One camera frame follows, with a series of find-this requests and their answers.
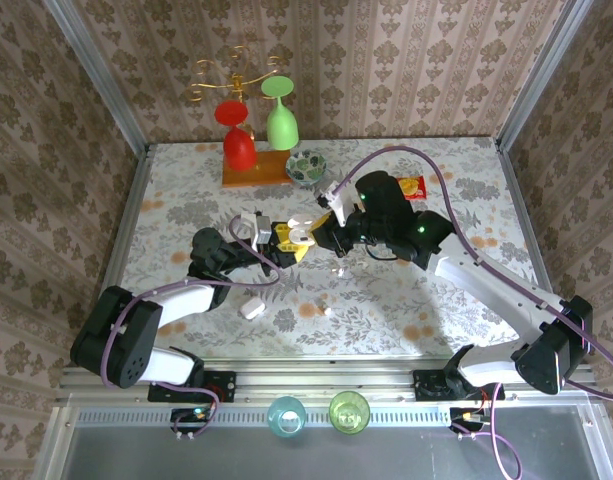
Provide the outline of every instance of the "small bowl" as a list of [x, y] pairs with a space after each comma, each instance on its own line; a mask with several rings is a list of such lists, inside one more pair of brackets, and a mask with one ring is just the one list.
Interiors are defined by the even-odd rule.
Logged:
[[286, 173], [298, 185], [310, 187], [319, 182], [326, 171], [326, 159], [317, 152], [302, 150], [286, 161]]

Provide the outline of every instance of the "wall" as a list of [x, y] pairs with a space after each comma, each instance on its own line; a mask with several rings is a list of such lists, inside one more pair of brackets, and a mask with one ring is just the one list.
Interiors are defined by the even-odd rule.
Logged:
[[[494, 135], [548, 36], [558, 0], [77, 0], [149, 142], [217, 140], [190, 68], [246, 43], [284, 59], [303, 138]], [[263, 134], [272, 108], [248, 102]]]
[[594, 3], [510, 154], [555, 290], [590, 300], [613, 353], [613, 1]]
[[30, 477], [134, 167], [42, 3], [0, 0], [0, 479]]

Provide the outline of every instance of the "table surface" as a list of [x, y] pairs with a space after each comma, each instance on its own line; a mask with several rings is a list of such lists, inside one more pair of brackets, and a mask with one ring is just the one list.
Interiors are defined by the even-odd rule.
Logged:
[[[413, 146], [430, 155], [440, 165], [466, 235], [491, 257], [535, 282], [490, 138], [302, 141], [293, 152], [322, 153], [328, 161], [326, 177], [340, 180], [359, 160], [388, 145]], [[259, 142], [258, 150], [264, 149], [268, 145]], [[124, 288], [141, 292], [179, 280], [187, 273], [195, 232], [212, 226], [230, 241], [228, 222], [243, 209], [261, 209], [272, 221], [288, 220], [296, 213], [324, 213], [312, 188], [293, 184], [222, 188], [222, 156], [220, 143], [157, 145]], [[391, 152], [359, 175], [380, 169], [395, 176], [423, 174], [428, 198], [413, 201], [413, 208], [446, 215], [437, 178], [423, 160]], [[344, 269], [341, 277], [333, 271], [339, 268]], [[239, 269], [230, 278], [267, 281], [260, 267]], [[238, 309], [255, 294], [267, 309], [246, 320]], [[326, 307], [332, 309], [328, 316], [323, 313]], [[160, 329], [156, 343], [204, 358], [422, 356], [450, 355], [465, 344], [491, 345], [515, 337], [497, 315], [450, 282], [413, 264], [375, 261], [359, 247], [343, 259], [311, 248], [301, 263], [283, 272], [278, 285], [231, 289], [216, 310]]]

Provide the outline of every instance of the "purple cable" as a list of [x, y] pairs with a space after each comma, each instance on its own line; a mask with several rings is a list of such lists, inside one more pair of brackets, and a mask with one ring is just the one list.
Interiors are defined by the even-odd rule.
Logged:
[[[237, 243], [239, 243], [242, 246], [242, 248], [244, 248], [244, 250], [247, 250], [249, 253], [257, 257], [262, 263], [265, 263], [266, 265], [268, 265], [277, 274], [277, 278], [267, 283], [222, 282], [219, 280], [200, 280], [200, 279], [182, 280], [182, 281], [171, 283], [168, 285], [163, 285], [161, 287], [154, 288], [152, 290], [148, 290], [147, 292], [137, 295], [130, 302], [128, 302], [126, 307], [124, 307], [124, 309], [121, 311], [121, 313], [117, 317], [117, 320], [115, 321], [115, 324], [113, 325], [113, 328], [111, 329], [110, 335], [108, 336], [108, 341], [106, 342], [106, 347], [104, 348], [104, 352], [102, 354], [102, 361], [101, 361], [100, 372], [99, 372], [100, 376], [102, 377], [102, 382], [104, 383], [106, 387], [110, 388], [113, 386], [113, 384], [108, 380], [108, 359], [110, 358], [110, 351], [113, 347], [113, 343], [115, 342], [115, 339], [117, 338], [117, 335], [119, 333], [119, 330], [121, 329], [122, 324], [126, 320], [126, 315], [128, 315], [128, 312], [130, 312], [130, 310], [140, 300], [143, 300], [144, 298], [152, 297], [154, 295], [157, 295], [158, 293], [178, 290], [180, 288], [184, 288], [189, 285], [215, 285], [215, 286], [223, 285], [223, 286], [228, 286], [228, 287], [263, 288], [263, 287], [270, 287], [272, 285], [275, 285], [277, 282], [279, 282], [279, 279], [281, 277], [281, 270], [279, 269], [279, 267], [275, 265], [273, 262], [271, 262], [270, 260], [268, 260], [266, 257], [264, 257], [262, 254], [253, 250], [242, 239], [240, 239], [235, 233], [234, 225], [235, 225], [235, 222], [239, 220], [240, 218], [241, 218], [240, 215], [237, 215], [233, 217], [233, 219], [228, 224], [228, 231], [230, 232], [231, 236], [235, 239]], [[215, 410], [213, 411], [213, 414], [206, 421], [206, 424], [197, 432], [197, 435], [201, 434], [206, 429], [206, 427], [211, 423], [213, 418], [216, 416], [217, 409], [219, 408], [219, 398], [214, 392], [210, 390], [206, 390], [204, 388], [179, 387], [177, 385], [172, 385], [166, 382], [159, 382], [158, 385], [161, 387], [167, 388], [169, 390], [176, 391], [176, 392], [203, 393], [206, 395], [210, 395], [215, 400]]]
[[[497, 395], [499, 394], [499, 390], [501, 386], [502, 386], [501, 383], [498, 383], [497, 385], [495, 385], [495, 391], [493, 392], [493, 399], [490, 402], [490, 432], [471, 432], [467, 430], [466, 428], [462, 427], [461, 425], [459, 425], [458, 423], [453, 423], [452, 426], [456, 428], [457, 430], [460, 430], [461, 432], [463, 432], [465, 435], [473, 436], [475, 438], [490, 435], [491, 443], [493, 445], [493, 456], [495, 457], [495, 462], [497, 462], [499, 471], [504, 476], [504, 479], [505, 480], [521, 480], [523, 467], [522, 467], [522, 461], [519, 459], [519, 454], [517, 453], [517, 450], [515, 450], [515, 447], [513, 447], [513, 445], [508, 440], [506, 440], [504, 437], [498, 434], [495, 429], [495, 400], [497, 399]], [[513, 456], [515, 457], [515, 462], [517, 463], [517, 476], [514, 478], [508, 474], [508, 472], [504, 468], [504, 465], [502, 464], [502, 459], [499, 456], [499, 448], [497, 446], [497, 440], [500, 440], [504, 445], [506, 445], [508, 449], [511, 451], [511, 453], [513, 454]]]
[[[473, 257], [474, 260], [478, 260], [479, 256], [477, 255], [477, 252], [470, 245], [470, 243], [466, 239], [466, 236], [464, 235], [461, 228], [459, 227], [457, 218], [455, 217], [455, 212], [453, 212], [453, 208], [450, 203], [450, 198], [448, 196], [448, 189], [446, 187], [446, 182], [444, 181], [444, 177], [442, 176], [441, 170], [439, 169], [437, 164], [435, 164], [435, 162], [421, 150], [417, 150], [416, 148], [413, 148], [413, 147], [393, 146], [393, 147], [385, 147], [385, 148], [382, 148], [380, 150], [377, 150], [371, 153], [366, 158], [364, 158], [361, 162], [355, 165], [355, 167], [350, 171], [350, 173], [346, 175], [346, 177], [344, 177], [344, 179], [340, 182], [339, 186], [335, 190], [333, 190], [333, 195], [338, 194], [340, 190], [344, 188], [344, 186], [350, 181], [351, 177], [355, 175], [355, 173], [357, 173], [357, 171], [360, 168], [362, 168], [364, 165], [370, 162], [373, 158], [377, 157], [378, 155], [381, 155], [382, 153], [396, 152], [396, 151], [413, 153], [417, 155], [418, 157], [421, 157], [423, 160], [426, 161], [426, 163], [428, 163], [428, 165], [430, 165], [430, 167], [433, 169], [433, 171], [435, 172], [439, 180], [439, 185], [442, 189], [442, 195], [444, 196], [444, 202], [446, 204], [446, 210], [448, 211], [448, 216], [450, 217], [450, 220], [453, 223], [453, 226], [455, 228], [455, 234], [459, 238], [464, 249], [470, 254], [470, 256]], [[524, 297], [534, 302], [535, 305], [541, 307], [541, 305], [546, 303], [544, 300], [539, 298], [537, 295], [532, 293], [530, 290], [526, 290], [524, 287], [517, 284], [512, 279], [506, 277], [503, 273], [497, 271], [497, 269], [487, 264], [486, 262], [480, 261], [479, 263], [487, 272], [491, 273], [498, 280], [501, 280], [506, 285], [513, 288], [515, 291], [521, 293]], [[559, 312], [557, 309], [551, 307], [550, 305], [547, 305], [545, 309], [548, 313], [554, 315], [564, 325], [566, 325], [573, 332], [575, 332], [577, 335], [579, 335], [585, 341], [587, 341], [590, 345], [592, 345], [595, 349], [597, 349], [597, 351], [603, 355], [603, 357], [608, 361], [608, 363], [610, 363], [613, 366], [613, 355], [604, 346], [602, 346], [599, 342], [597, 342], [593, 338], [593, 335], [591, 333], [588, 333], [582, 328], [579, 328], [572, 320], [570, 320], [568, 317], [566, 317], [564, 314]], [[599, 398], [603, 398], [604, 400], [613, 400], [613, 393], [600, 392], [599, 390], [596, 390], [590, 387], [586, 387], [585, 385], [581, 385], [572, 380], [568, 380], [568, 383], [572, 385], [573, 387], [576, 387], [580, 390], [590, 393], [591, 395], [595, 395]]]

